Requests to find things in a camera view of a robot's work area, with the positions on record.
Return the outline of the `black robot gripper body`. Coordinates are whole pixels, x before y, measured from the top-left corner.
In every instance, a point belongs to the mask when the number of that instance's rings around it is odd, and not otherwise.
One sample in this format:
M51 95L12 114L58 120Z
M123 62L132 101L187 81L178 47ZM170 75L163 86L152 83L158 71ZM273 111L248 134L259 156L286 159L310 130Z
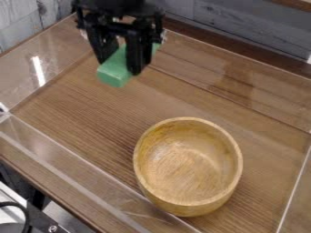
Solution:
M147 0L72 0L76 11L76 27L87 32L88 25L102 25L115 35L127 37L140 31L152 43L164 40L164 10Z

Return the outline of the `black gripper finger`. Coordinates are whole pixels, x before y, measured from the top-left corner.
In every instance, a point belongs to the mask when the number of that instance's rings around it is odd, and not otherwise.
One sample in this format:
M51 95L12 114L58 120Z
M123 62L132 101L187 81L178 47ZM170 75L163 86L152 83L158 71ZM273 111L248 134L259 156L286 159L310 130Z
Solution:
M102 64L119 48L116 36L102 25L87 26L88 41Z
M132 75L138 75L152 60L154 43L148 34L131 31L126 37L127 68Z

